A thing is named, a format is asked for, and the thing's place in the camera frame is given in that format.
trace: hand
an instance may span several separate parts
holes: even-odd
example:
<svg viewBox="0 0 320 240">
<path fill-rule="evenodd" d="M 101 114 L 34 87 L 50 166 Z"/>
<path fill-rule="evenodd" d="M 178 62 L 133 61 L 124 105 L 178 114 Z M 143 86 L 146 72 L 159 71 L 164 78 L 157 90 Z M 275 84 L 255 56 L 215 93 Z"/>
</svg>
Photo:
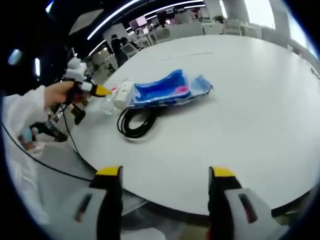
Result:
<svg viewBox="0 0 320 240">
<path fill-rule="evenodd" d="M 44 106 L 51 107 L 55 104 L 62 104 L 67 99 L 68 91 L 74 86 L 73 81 L 58 82 L 51 86 L 47 86 L 44 90 Z M 81 102 L 85 97 L 83 95 L 76 95 L 73 103 Z"/>
</svg>

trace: white lab coat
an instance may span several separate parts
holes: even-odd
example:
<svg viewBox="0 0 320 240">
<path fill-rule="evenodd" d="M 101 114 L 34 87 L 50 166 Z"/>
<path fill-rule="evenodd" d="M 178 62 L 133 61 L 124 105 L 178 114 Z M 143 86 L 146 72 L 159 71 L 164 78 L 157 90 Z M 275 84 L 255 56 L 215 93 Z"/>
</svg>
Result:
<svg viewBox="0 0 320 240">
<path fill-rule="evenodd" d="M 45 111 L 45 87 L 40 86 L 23 96 L 4 97 L 2 109 L 2 121 L 6 129 L 21 146 L 17 138 L 22 130 L 35 122 L 45 122 L 48 118 Z M 7 166 L 17 192 L 36 222 L 48 224 L 49 217 L 40 201 L 37 165 L 15 145 L 5 130 L 2 132 Z"/>
</svg>

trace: desk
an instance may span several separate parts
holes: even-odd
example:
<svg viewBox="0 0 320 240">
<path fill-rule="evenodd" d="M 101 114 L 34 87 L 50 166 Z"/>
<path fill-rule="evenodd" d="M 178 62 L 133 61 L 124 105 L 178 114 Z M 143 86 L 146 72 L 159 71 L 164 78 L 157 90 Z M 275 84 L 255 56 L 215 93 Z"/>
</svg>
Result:
<svg viewBox="0 0 320 240">
<path fill-rule="evenodd" d="M 205 35 L 148 47 L 105 83 L 159 80 L 175 69 L 203 74 L 208 97 L 171 107 L 143 138 L 126 140 L 118 116 L 88 106 L 72 130 L 95 169 L 123 165 L 124 188 L 159 205 L 208 215 L 210 166 L 235 172 L 272 209 L 309 191 L 318 179 L 320 86 L 303 60 L 273 43 Z"/>
</svg>

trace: person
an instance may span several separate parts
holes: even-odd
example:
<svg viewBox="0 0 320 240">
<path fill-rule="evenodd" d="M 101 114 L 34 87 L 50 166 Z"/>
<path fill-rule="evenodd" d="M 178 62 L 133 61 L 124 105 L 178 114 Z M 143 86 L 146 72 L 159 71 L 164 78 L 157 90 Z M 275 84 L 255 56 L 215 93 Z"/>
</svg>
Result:
<svg viewBox="0 0 320 240">
<path fill-rule="evenodd" d="M 19 147 L 27 149 L 30 147 L 25 138 L 30 138 L 32 133 L 26 132 L 25 129 L 35 122 L 45 122 L 49 107 L 64 103 L 73 85 L 72 81 L 59 82 L 48 87 L 40 86 L 22 96 L 11 95 L 3 98 L 2 125 L 5 128 L 2 132 L 6 165 L 23 203 L 33 219 L 42 225 L 49 224 L 49 217 L 40 200 L 36 164 Z M 75 101 L 79 102 L 82 99 L 82 96 L 77 95 Z"/>
<path fill-rule="evenodd" d="M 121 50 L 122 44 L 120 39 L 116 34 L 111 36 L 111 48 L 113 50 L 116 63 L 118 64 L 118 68 L 120 68 L 126 61 L 128 61 L 127 54 Z"/>
<path fill-rule="evenodd" d="M 133 41 L 129 41 L 128 38 L 126 37 L 120 38 L 120 41 L 123 46 L 127 44 L 131 44 L 134 48 L 139 49 L 137 44 L 135 44 Z"/>
</svg>

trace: white round table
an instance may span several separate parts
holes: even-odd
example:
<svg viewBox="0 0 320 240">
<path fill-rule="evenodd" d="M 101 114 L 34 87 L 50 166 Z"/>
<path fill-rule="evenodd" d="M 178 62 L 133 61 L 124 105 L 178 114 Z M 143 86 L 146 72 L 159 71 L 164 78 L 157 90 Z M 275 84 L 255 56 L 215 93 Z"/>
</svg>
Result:
<svg viewBox="0 0 320 240">
<path fill-rule="evenodd" d="M 320 83 L 298 55 L 260 39 L 206 35 L 146 48 L 105 83 L 148 83 L 183 69 L 214 87 L 173 106 L 143 138 L 128 140 L 101 99 L 72 130 L 95 169 L 123 166 L 124 188 L 159 205 L 208 215 L 210 166 L 227 167 L 271 209 L 309 191 L 319 176 Z"/>
</svg>

